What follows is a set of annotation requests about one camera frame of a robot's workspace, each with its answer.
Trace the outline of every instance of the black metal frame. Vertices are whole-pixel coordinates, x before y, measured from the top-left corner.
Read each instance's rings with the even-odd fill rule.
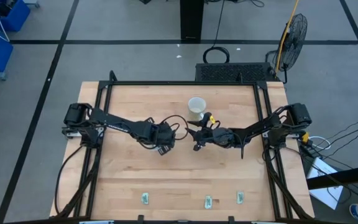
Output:
[[[104,89],[107,89],[107,94],[106,94],[106,98],[104,101],[104,112],[108,113],[108,109],[109,109],[109,105],[110,105],[110,99],[111,99],[111,94],[112,94],[112,87],[114,85],[232,85],[232,86],[252,86],[253,90],[254,90],[254,96],[255,96],[255,104],[256,104],[256,109],[257,109],[257,114],[258,114],[258,119],[259,121],[262,120],[263,117],[263,112],[262,112],[262,105],[261,105],[261,100],[260,100],[260,95],[259,95],[259,90],[261,89],[263,92],[263,96],[264,96],[264,101],[265,101],[265,105],[266,105],[266,110],[267,110],[267,114],[270,115],[272,113],[272,108],[271,108],[271,104],[270,104],[270,98],[269,98],[269,93],[267,90],[267,84],[265,81],[263,82],[132,82],[132,81],[117,81],[117,78],[115,76],[115,74],[111,71],[110,72],[110,79],[107,81],[99,81],[99,85],[98,85],[98,92],[96,94],[96,102],[95,102],[95,107],[100,107],[100,103],[101,103],[101,97],[102,97],[102,93],[104,91]],[[103,147],[103,140],[101,143],[101,146],[96,150],[96,154],[95,154],[95,160],[94,163],[97,164],[97,166],[99,167],[99,162],[100,162],[100,158],[101,158],[101,150]],[[87,148],[86,149],[86,153],[84,156],[84,164],[83,164],[83,168],[81,171],[81,180],[80,180],[80,185],[83,184],[85,182],[86,176],[87,176],[87,172],[88,172],[88,168],[89,168],[89,163],[90,163],[90,158],[91,158],[91,151],[93,149]],[[270,161],[271,157],[269,153],[265,154],[266,156],[266,161]],[[285,174],[284,174],[284,170],[283,170],[283,163],[282,163],[282,158],[280,155],[280,151],[277,152],[276,154],[276,166],[277,166],[277,172],[278,172],[278,176],[280,178],[280,182],[281,184],[283,184],[285,187],[286,182],[285,182]],[[266,162],[266,168],[269,169],[269,167],[272,167],[272,163],[271,162]],[[32,221],[25,221],[25,222],[15,222],[15,224],[36,224],[36,223],[78,223],[78,222],[84,222],[84,221],[91,221],[91,214],[92,214],[92,209],[93,209],[93,201],[94,201],[94,195],[95,195],[95,191],[96,191],[96,182],[97,182],[97,178],[98,178],[98,171],[99,169],[97,168],[95,170],[96,175],[94,175],[91,183],[90,183],[90,188],[89,188],[89,197],[88,197],[88,201],[86,203],[86,213],[85,216],[80,216],[80,210],[81,210],[81,206],[82,206],[82,197],[80,198],[80,200],[77,202],[77,204],[74,207],[74,213],[73,213],[73,217],[65,217],[65,218],[50,218],[47,220],[32,220]],[[285,198],[283,196],[283,201],[284,201],[284,205],[285,205],[285,213],[286,213],[286,218],[282,218],[281,214],[280,214],[280,207],[278,204],[278,197],[277,197],[277,190],[276,190],[276,182],[274,181],[274,179],[271,176],[268,176],[268,182],[269,182],[269,186],[270,186],[270,194],[271,194],[271,198],[272,198],[272,207],[273,207],[273,212],[274,212],[274,217],[275,217],[275,222],[282,222],[282,223],[320,223],[320,224],[329,224],[330,222],[321,222],[321,221],[317,221],[317,220],[305,220],[305,219],[293,219],[293,215],[292,215],[292,209],[291,209],[291,205],[288,202],[287,198]],[[142,224],[142,223],[149,223],[149,224],[171,224],[171,223],[181,223],[181,222],[186,222],[186,223],[193,223],[193,224],[205,224],[205,223],[214,223],[214,224],[227,224],[227,222],[229,222],[229,224],[245,224],[245,223],[251,223],[251,222],[239,222],[239,221],[235,221],[234,217],[228,217],[228,221],[211,221],[211,222],[202,222],[202,221],[180,221],[180,220],[167,220],[167,221],[145,221],[144,220],[144,216],[143,215],[139,215],[138,216],[138,220],[114,220],[114,223],[130,223],[130,224]]]

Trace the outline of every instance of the yellow object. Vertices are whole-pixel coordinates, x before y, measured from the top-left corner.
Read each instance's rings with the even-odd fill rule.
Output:
[[[276,73],[276,74],[277,74],[278,69],[279,69],[279,66],[280,66],[281,51],[283,50],[283,44],[284,44],[285,35],[287,34],[288,28],[290,27],[290,24],[291,24],[291,22],[292,22],[292,17],[293,17],[293,15],[295,14],[295,9],[296,9],[296,7],[298,6],[298,1],[299,1],[299,0],[296,0],[296,2],[295,2],[295,5],[294,5],[294,7],[293,7],[293,9],[292,9],[292,13],[291,13],[290,20],[287,22],[287,26],[285,27],[285,30],[284,30],[284,33],[283,33],[283,38],[281,39],[281,42],[280,42],[280,48],[278,49],[276,69],[275,69],[275,73]]]
[[[215,121],[215,119],[214,119],[214,117],[211,115],[210,117],[209,117],[209,120],[214,124],[214,123],[216,123],[216,121]]]
[[[307,143],[309,141],[309,133],[306,133],[302,136],[302,142]]]

